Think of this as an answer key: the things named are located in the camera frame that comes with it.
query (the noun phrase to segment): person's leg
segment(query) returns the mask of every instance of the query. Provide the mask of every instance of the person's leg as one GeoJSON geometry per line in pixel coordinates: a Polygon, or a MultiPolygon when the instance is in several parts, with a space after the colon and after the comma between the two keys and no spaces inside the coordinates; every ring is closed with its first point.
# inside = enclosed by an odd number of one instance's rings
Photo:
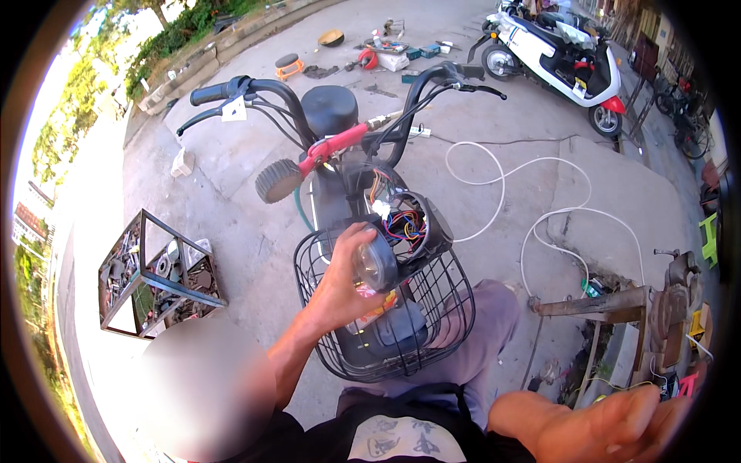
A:
{"type": "MultiPolygon", "coordinates": [[[[343,382],[345,389],[359,387],[369,393],[396,397],[423,384],[451,382],[466,384],[465,389],[471,390],[472,394],[467,394],[467,403],[476,397],[476,402],[481,402],[488,367],[511,338],[519,318],[519,305],[514,293],[494,280],[482,280],[474,286],[473,300],[476,302],[476,320],[468,337],[454,353],[409,377],[373,384],[343,382]]],[[[464,306],[470,312],[471,306],[468,303],[464,306]]],[[[429,345],[444,346],[452,342],[453,339],[446,339],[446,336],[457,331],[456,323],[460,320],[454,317],[459,316],[459,313],[450,314],[451,319],[444,322],[448,326],[444,326],[429,345]]]]}

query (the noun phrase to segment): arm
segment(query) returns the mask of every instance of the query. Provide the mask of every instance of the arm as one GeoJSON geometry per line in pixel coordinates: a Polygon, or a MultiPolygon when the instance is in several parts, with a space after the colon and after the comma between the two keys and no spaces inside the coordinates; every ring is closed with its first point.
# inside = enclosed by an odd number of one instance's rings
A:
{"type": "Polygon", "coordinates": [[[276,374],[277,410],[288,406],[306,361],[321,337],[383,304],[385,295],[364,298],[353,285],[353,252],[376,236],[375,230],[361,231],[364,226],[365,222],[352,224],[339,236],[332,262],[311,300],[268,351],[276,374]]]}
{"type": "Polygon", "coordinates": [[[538,462],[653,462],[690,404],[686,397],[659,402],[656,386],[615,393],[581,410],[518,391],[494,402],[488,430],[518,439],[538,462]]]}

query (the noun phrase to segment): wire basket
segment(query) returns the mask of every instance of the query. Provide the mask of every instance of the wire basket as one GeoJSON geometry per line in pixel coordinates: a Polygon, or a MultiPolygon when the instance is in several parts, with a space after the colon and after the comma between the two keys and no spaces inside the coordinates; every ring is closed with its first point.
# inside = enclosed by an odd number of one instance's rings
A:
{"type": "MultiPolygon", "coordinates": [[[[296,247],[293,269],[303,307],[327,270],[341,232],[320,230],[296,247]]],[[[455,352],[470,333],[476,317],[473,294],[452,250],[432,259],[395,291],[395,308],[364,329],[351,330],[348,325],[319,340],[316,353],[330,372],[363,383],[411,376],[455,352]],[[404,332],[391,321],[391,316],[400,315],[408,317],[411,331],[404,332]]]]}

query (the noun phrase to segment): sky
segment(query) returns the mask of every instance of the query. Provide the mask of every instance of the sky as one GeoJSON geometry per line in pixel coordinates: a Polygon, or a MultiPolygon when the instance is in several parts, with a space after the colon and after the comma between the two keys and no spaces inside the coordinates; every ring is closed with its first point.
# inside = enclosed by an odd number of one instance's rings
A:
{"type": "MultiPolygon", "coordinates": [[[[188,2],[189,6],[192,6],[191,4],[194,3],[194,0],[188,2]]],[[[165,18],[168,21],[174,20],[182,9],[183,7],[180,4],[172,4],[165,10],[165,18]]],[[[96,35],[102,19],[102,16],[93,18],[83,31],[92,36],[96,35]]],[[[139,43],[162,30],[162,26],[152,10],[144,10],[137,15],[128,16],[127,19],[129,21],[131,36],[119,48],[119,52],[122,55],[134,54],[139,43]]],[[[16,182],[13,188],[13,208],[11,209],[11,213],[16,210],[18,201],[23,198],[28,180],[34,180],[39,185],[40,180],[33,177],[33,165],[31,164],[33,146],[36,144],[36,139],[39,137],[41,128],[49,119],[52,109],[59,103],[59,97],[62,94],[64,85],[67,83],[67,75],[78,60],[79,55],[77,53],[67,54],[63,50],[54,58],[44,77],[44,82],[41,84],[39,93],[36,96],[36,101],[33,105],[21,145],[18,170],[16,171],[16,182]]],[[[39,186],[49,197],[54,196],[53,181],[39,186]]]]}

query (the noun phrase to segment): orange stool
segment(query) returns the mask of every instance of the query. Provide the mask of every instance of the orange stool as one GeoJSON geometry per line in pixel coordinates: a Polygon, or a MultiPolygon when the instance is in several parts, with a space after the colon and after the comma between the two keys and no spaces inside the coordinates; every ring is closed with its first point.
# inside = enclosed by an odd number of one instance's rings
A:
{"type": "Polygon", "coordinates": [[[286,81],[288,76],[300,73],[304,70],[304,62],[299,59],[295,53],[286,55],[276,61],[276,76],[282,81],[286,81]]]}

